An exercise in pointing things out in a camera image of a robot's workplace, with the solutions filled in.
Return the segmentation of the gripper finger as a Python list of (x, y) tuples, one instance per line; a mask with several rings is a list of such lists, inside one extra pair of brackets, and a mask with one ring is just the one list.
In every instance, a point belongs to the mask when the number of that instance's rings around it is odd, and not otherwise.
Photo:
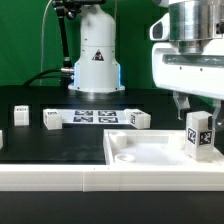
[(178, 119), (185, 120), (187, 114), (191, 111), (189, 95), (181, 92), (173, 92), (173, 99), (177, 107)]
[(215, 131), (224, 130), (224, 100), (215, 99), (213, 101), (214, 113), (212, 116), (212, 126)]

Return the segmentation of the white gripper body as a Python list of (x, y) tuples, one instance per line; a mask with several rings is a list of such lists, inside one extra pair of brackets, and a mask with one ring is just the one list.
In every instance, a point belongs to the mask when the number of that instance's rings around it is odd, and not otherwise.
[(224, 33), (217, 19), (166, 13), (150, 27), (157, 87), (224, 100)]

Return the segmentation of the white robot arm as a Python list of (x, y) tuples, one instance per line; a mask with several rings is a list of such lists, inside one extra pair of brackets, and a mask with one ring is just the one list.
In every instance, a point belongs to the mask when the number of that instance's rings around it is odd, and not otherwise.
[[(224, 0), (152, 1), (168, 10), (149, 30), (154, 83), (173, 92), (181, 119), (190, 111), (190, 94), (212, 98), (209, 125), (223, 130)], [(81, 15), (81, 52), (71, 88), (89, 97), (121, 90), (114, 20), (94, 1), (82, 3)]]

